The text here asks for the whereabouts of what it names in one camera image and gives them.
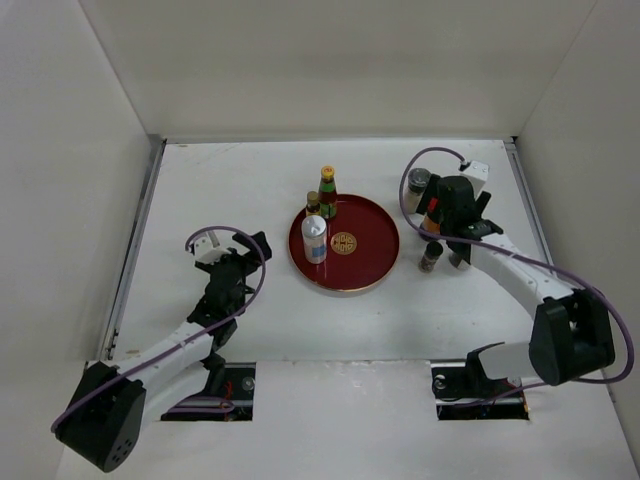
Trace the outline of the red lid sauce jar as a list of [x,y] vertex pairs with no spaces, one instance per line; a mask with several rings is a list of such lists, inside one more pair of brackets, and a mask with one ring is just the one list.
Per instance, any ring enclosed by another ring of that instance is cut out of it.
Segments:
[[437,196],[424,197],[416,212],[423,215],[420,230],[425,238],[434,239],[440,234],[440,211]]

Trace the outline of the tall silver lid jar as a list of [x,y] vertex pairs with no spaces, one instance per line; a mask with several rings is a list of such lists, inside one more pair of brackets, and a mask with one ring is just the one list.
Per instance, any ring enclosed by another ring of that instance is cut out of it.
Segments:
[[303,249],[306,260],[321,264],[327,256],[327,224],[319,215],[306,216],[301,223]]

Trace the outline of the grey lid spice shaker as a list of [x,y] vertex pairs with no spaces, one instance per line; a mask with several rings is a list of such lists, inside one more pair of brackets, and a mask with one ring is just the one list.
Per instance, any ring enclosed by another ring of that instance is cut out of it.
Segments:
[[403,193],[404,210],[414,214],[427,188],[431,172],[426,168],[412,168],[406,178]]

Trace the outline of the small yellow label bottle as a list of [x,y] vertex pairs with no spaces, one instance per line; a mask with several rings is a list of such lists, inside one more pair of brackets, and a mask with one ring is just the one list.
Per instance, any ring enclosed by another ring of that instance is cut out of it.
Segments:
[[305,213],[306,216],[321,215],[321,206],[317,191],[309,191],[307,193]]

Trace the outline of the green label sauce bottle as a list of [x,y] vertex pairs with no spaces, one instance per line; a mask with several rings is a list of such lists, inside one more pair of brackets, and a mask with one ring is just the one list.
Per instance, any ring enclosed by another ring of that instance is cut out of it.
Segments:
[[324,219],[332,219],[337,213],[337,191],[335,184],[335,169],[324,166],[321,169],[321,178],[318,189],[320,214]]

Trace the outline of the silver lid pepper jar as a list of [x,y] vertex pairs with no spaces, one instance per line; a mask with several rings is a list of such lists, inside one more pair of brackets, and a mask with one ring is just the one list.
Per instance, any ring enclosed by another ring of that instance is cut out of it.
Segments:
[[449,254],[449,262],[455,269],[459,271],[466,271],[470,268],[470,264],[455,252],[451,252]]

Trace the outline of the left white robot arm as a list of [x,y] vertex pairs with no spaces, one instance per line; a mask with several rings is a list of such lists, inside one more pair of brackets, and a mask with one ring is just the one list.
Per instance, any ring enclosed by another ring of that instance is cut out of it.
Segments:
[[245,248],[239,253],[221,247],[219,230],[201,228],[185,242],[195,267],[209,276],[187,319],[141,353],[88,366],[66,410],[51,426],[59,442],[104,473],[127,459],[141,431],[155,419],[165,414],[226,414],[235,407],[226,398],[204,408],[182,404],[193,395],[210,399],[223,390],[225,361],[218,352],[261,290],[249,286],[248,277],[264,275],[272,257],[264,232],[249,235],[224,227],[233,242]]

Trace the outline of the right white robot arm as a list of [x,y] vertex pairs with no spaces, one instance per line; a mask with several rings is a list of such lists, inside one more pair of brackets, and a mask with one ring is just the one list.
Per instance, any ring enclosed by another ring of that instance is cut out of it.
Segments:
[[496,357],[469,365],[464,384],[473,394],[489,394],[506,377],[502,362],[523,355],[523,375],[558,386],[609,366],[615,360],[609,311],[598,292],[579,289],[551,274],[552,268],[523,256],[504,230],[484,219],[490,194],[474,193],[469,179],[436,181],[427,213],[461,262],[489,275],[532,317],[530,340],[496,346]]

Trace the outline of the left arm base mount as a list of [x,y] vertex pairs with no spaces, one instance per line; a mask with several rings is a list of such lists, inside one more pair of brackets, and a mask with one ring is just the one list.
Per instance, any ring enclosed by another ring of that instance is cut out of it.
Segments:
[[215,354],[208,361],[203,389],[160,417],[164,422],[249,422],[253,420],[256,363],[228,363]]

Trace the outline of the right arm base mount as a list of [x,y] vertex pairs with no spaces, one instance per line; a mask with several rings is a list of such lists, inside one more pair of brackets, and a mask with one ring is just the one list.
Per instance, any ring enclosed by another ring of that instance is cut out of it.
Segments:
[[441,421],[529,419],[523,392],[495,399],[520,387],[519,379],[478,377],[461,363],[434,364],[431,373],[436,415]]

